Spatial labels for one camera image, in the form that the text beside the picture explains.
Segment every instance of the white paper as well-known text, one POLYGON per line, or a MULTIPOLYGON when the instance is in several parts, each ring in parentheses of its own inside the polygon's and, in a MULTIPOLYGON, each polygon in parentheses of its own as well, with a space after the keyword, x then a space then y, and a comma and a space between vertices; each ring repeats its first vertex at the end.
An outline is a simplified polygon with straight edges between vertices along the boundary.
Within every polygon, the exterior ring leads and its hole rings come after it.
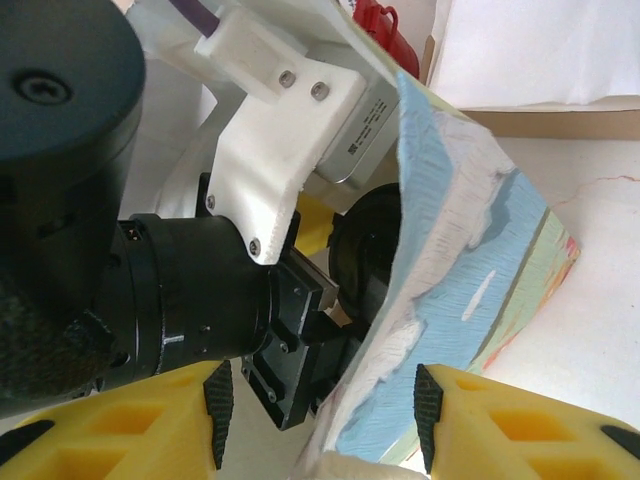
POLYGON ((454 0, 430 88, 458 108, 640 95, 640 2, 454 0))

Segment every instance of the white plastic mount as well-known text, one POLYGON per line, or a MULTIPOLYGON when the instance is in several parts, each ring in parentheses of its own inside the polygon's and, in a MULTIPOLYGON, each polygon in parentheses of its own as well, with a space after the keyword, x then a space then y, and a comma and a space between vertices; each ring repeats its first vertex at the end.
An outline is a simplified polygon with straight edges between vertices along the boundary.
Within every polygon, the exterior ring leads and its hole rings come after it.
POLYGON ((218 30, 195 51, 247 92, 218 140, 208 208, 235 224, 257 263, 273 265, 304 182, 366 81, 305 58, 240 7, 222 11, 218 30))

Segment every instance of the metal screw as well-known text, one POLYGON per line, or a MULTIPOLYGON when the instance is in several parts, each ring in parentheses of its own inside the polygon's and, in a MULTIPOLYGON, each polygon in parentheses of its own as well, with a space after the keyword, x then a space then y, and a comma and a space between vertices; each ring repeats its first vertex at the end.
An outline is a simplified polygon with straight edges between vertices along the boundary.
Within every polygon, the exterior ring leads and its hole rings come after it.
POLYGON ((311 87, 311 96, 318 102, 321 102, 329 96, 330 91, 331 89, 326 83, 318 82, 313 87, 311 87))
POLYGON ((61 105, 71 99, 71 89, 51 75, 28 75, 15 88, 22 98, 38 105, 61 105))
POLYGON ((260 255, 260 240, 254 238, 253 240, 251 240, 251 242, 249 242, 249 253, 254 257, 260 255))
POLYGON ((284 88, 289 88, 291 85, 296 83, 296 74, 290 70, 285 70, 280 74, 280 85, 284 88))

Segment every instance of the purple cable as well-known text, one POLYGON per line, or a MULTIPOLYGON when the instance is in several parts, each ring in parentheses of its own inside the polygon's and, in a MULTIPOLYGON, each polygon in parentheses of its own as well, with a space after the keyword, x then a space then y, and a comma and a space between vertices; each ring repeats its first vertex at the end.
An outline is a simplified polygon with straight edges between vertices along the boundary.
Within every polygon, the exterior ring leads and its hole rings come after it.
POLYGON ((169 0, 182 16, 205 37, 210 37, 220 25, 220 19, 199 0, 169 0))

